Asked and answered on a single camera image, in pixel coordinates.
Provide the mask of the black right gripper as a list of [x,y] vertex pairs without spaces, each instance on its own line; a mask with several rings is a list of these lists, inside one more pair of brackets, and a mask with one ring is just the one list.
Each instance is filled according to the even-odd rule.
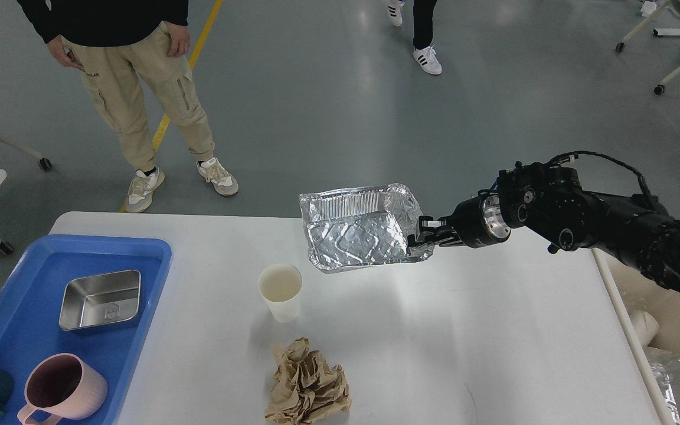
[[457,205],[447,217],[419,216],[418,232],[407,236],[408,248],[464,246],[481,248],[501,244],[512,234],[502,218],[499,197],[483,194]]

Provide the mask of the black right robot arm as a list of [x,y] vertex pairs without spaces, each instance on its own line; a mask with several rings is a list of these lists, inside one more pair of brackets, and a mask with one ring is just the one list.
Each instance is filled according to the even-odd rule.
[[526,227],[550,242],[550,253],[597,248],[659,287],[680,293],[680,220],[650,193],[637,169],[632,172],[638,194],[583,190],[577,170],[568,166],[581,155],[572,151],[548,162],[516,162],[450,215],[420,216],[408,234],[408,247],[486,247]]

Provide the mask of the person's left hand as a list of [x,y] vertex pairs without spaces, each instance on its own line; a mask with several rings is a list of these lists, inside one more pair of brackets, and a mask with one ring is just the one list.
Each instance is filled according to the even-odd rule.
[[181,57],[186,55],[191,48],[191,33],[187,26],[178,26],[172,22],[165,21],[168,34],[171,39],[171,46],[168,57]]

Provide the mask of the person's right hand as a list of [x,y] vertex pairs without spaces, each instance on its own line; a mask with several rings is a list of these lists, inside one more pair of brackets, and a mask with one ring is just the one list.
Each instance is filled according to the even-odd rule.
[[62,67],[70,67],[83,71],[84,67],[79,63],[76,56],[64,45],[62,35],[57,35],[47,43],[47,49],[52,57],[59,62]]

